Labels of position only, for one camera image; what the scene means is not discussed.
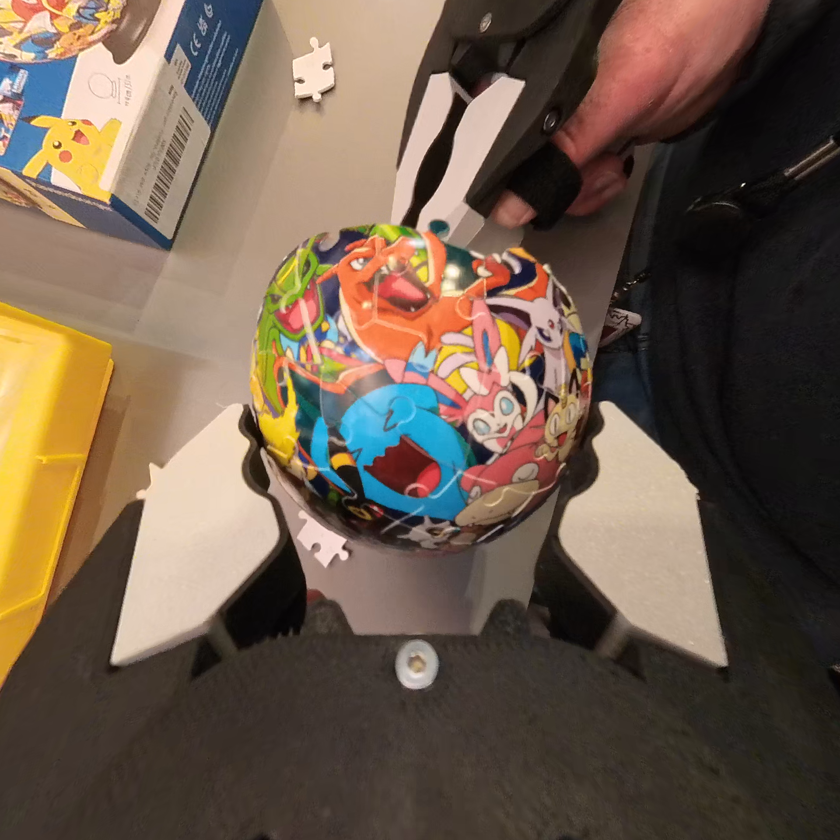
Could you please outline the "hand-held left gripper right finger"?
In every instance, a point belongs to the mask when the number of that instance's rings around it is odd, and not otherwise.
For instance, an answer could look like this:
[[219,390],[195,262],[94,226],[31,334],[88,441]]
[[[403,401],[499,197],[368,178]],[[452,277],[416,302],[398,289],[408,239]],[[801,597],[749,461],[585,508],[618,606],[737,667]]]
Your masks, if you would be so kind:
[[697,490],[612,402],[591,408],[567,463],[534,592],[561,638],[620,658],[636,641],[728,662]]

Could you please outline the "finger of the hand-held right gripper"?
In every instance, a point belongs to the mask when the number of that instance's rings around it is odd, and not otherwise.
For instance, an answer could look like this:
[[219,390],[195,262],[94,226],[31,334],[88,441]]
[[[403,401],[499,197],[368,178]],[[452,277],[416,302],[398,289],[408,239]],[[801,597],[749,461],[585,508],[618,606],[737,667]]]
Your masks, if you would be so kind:
[[458,121],[442,179],[428,200],[428,226],[444,223],[440,236],[447,245],[470,247],[487,220],[485,204],[504,160],[499,141],[525,87],[524,80],[494,77]]
[[420,92],[406,113],[392,202],[392,223],[410,228],[423,226],[421,216],[444,180],[471,101],[447,72],[431,74]]

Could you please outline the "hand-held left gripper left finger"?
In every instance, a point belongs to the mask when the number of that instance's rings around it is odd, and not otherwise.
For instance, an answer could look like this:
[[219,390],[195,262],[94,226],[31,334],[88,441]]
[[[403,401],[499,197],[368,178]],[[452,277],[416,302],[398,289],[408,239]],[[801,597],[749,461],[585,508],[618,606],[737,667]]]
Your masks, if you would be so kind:
[[280,629],[306,582],[250,407],[227,406],[138,491],[140,525],[110,654],[129,666],[201,637],[224,654]]

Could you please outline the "white joined puzzle pieces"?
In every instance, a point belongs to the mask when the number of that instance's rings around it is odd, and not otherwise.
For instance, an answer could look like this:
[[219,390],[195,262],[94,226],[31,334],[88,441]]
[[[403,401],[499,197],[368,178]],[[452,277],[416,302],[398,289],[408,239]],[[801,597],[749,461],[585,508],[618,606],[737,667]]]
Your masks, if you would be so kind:
[[317,36],[309,39],[310,50],[291,62],[295,98],[320,104],[323,96],[335,88],[335,69],[330,43],[322,44]]

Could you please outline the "yellow cardboard box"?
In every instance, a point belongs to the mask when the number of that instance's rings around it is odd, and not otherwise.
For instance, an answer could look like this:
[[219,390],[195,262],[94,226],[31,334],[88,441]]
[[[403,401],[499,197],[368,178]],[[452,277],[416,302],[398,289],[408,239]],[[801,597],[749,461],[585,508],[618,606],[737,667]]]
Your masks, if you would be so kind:
[[112,346],[1,304],[1,680],[46,609]]

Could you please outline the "colourful puzzle ball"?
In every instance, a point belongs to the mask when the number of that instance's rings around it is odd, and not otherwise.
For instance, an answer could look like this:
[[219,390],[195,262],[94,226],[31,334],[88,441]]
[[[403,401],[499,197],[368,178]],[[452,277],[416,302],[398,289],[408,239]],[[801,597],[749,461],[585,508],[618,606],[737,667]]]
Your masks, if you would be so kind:
[[279,480],[331,529],[400,550],[459,551],[539,509],[581,446],[592,380],[548,263],[392,224],[293,248],[251,351]]

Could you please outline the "person's right forearm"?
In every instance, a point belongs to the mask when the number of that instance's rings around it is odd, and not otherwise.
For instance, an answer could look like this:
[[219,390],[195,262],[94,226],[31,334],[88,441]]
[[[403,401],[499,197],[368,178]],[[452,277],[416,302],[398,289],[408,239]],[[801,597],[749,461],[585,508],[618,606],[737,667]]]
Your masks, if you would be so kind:
[[838,9],[838,1],[770,1],[755,44],[740,66],[735,81],[715,105],[680,133],[671,131],[660,139],[666,144],[686,140],[744,98],[772,70],[781,66],[791,50],[817,25],[823,24],[830,12]]

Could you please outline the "blue white puzzle box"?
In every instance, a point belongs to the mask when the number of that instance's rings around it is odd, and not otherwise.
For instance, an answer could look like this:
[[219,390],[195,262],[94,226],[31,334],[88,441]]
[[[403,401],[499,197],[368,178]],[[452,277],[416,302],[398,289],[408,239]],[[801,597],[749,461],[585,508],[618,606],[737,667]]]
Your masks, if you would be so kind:
[[2,1],[2,202],[171,249],[262,6]]

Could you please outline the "person's blue jeans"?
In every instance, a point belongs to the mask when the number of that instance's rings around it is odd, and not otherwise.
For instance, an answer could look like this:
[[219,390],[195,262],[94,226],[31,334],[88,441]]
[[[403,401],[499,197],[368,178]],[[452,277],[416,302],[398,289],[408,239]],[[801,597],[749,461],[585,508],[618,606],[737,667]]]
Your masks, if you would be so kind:
[[648,362],[654,310],[648,263],[669,157],[670,152],[660,144],[654,146],[613,293],[613,304],[638,315],[640,324],[598,350],[595,359],[595,400],[615,404],[655,442],[658,434]]

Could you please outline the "metal key clip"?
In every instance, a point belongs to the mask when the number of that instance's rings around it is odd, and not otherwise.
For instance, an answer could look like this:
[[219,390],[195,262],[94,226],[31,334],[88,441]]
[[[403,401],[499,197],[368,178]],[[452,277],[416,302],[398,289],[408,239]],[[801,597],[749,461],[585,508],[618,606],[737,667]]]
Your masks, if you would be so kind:
[[620,279],[612,292],[602,327],[598,349],[602,350],[636,330],[642,324],[642,316],[630,309],[634,294],[650,278],[648,269],[642,269]]

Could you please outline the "black round object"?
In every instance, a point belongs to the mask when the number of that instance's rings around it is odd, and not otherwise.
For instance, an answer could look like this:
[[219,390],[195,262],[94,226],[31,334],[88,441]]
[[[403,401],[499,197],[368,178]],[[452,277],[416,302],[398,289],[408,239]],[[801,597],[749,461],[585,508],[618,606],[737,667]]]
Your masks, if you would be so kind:
[[772,187],[747,183],[702,196],[682,217],[679,243],[697,252],[727,254],[744,242],[778,200]]

